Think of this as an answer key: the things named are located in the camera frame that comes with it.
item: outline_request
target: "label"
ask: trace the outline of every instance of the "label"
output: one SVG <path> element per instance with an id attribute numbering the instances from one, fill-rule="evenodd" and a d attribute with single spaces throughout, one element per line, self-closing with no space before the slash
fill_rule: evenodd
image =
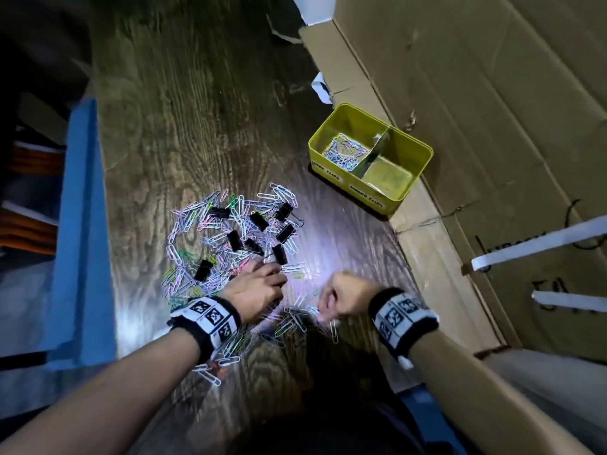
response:
<path id="1" fill-rule="evenodd" d="M 316 161 L 312 161 L 312 164 L 317 167 L 318 169 L 322 170 L 325 174 L 333 177 L 335 180 L 337 180 L 340 183 L 344 183 L 344 179 L 341 178 L 339 175 L 335 174 L 334 172 L 331 172 L 329 169 L 327 169 L 326 167 L 321 166 L 320 164 L 318 164 Z"/>
<path id="2" fill-rule="evenodd" d="M 366 199 L 369 203 L 373 203 L 376 206 L 379 206 L 380 209 L 385 209 L 385 205 L 383 203 L 381 203 L 380 201 L 378 201 L 377 199 L 370 197 L 368 194 L 366 194 L 364 191 L 359 190 L 358 188 L 356 188 L 355 186 L 353 186 L 352 184 L 350 184 L 350 190 L 352 190 L 353 192 L 355 192 L 358 196 L 360 196 L 361 198 Z"/>

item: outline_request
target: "cardboard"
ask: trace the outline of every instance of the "cardboard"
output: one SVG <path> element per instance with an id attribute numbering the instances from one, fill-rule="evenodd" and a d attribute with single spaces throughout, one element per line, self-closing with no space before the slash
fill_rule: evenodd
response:
<path id="1" fill-rule="evenodd" d="M 323 73 L 334 106 L 350 102 L 393 124 L 394 120 L 383 109 L 375 89 L 333 22 L 303 27 L 299 34 Z M 462 262 L 421 180 L 414 183 L 390 223 L 398 234 L 425 302 L 441 317 L 441 329 L 470 352 L 504 344 L 504 336 L 471 279 L 461 275 Z M 512 344 L 519 343 L 514 338 Z"/>
<path id="2" fill-rule="evenodd" d="M 387 113 L 402 128 L 414 110 L 411 134 L 435 151 L 424 178 L 462 262 L 563 228 L 573 202 L 571 224 L 607 214 L 605 5 L 338 0 L 334 23 Z M 606 297 L 603 241 L 471 275 L 507 343 L 607 360 L 603 313 L 530 297 L 534 283 Z"/>

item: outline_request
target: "yellow container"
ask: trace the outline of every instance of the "yellow container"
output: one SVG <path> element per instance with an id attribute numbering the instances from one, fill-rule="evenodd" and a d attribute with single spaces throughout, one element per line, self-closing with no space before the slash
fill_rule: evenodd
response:
<path id="1" fill-rule="evenodd" d="M 322 153 L 342 133 L 379 156 L 360 172 L 348 172 Z M 382 215 L 390 216 L 432 158 L 432 149 L 401 130 L 348 103 L 339 104 L 308 142 L 315 173 Z"/>

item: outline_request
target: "person's right hand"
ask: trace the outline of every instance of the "person's right hand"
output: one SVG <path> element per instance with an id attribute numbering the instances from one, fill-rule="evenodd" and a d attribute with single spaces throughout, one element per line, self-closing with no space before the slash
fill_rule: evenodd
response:
<path id="1" fill-rule="evenodd" d="M 383 285 L 369 281 L 347 271 L 331 275 L 322 289 L 318 301 L 319 322 L 337 318 L 340 314 L 364 313 Z"/>

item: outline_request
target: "wood grain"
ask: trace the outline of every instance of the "wood grain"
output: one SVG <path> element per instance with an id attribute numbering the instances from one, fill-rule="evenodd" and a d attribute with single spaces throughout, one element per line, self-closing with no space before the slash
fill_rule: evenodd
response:
<path id="1" fill-rule="evenodd" d="M 297 195 L 305 226 L 294 261 L 306 262 L 320 276 L 291 280 L 287 297 L 312 293 L 339 269 L 414 288 L 389 224 L 308 173 L 307 140 L 331 108 L 310 87 L 316 69 L 305 48 L 270 33 L 266 14 L 275 29 L 297 35 L 301 21 L 291 0 L 94 5 L 119 356 L 147 343 L 168 319 L 160 275 L 169 266 L 164 247 L 171 211 L 219 188 L 252 198 L 277 182 Z M 180 236 L 175 244 L 198 255 L 199 236 Z M 307 349 L 293 351 L 291 344 L 280 350 L 262 343 L 243 363 L 226 369 L 218 389 L 188 377 L 133 451 L 158 447 L 158 438 L 165 444 L 160 445 L 169 444 L 159 428 L 175 419 L 180 428 L 190 428 L 184 438 L 194 451 L 213 451 L 255 422 L 296 411 L 301 392 L 314 382 L 306 356 L 319 345 L 350 358 L 344 367 L 377 347 L 364 317 L 343 323 L 339 332 L 337 346 L 319 341 L 311 348 L 308 342 Z"/>

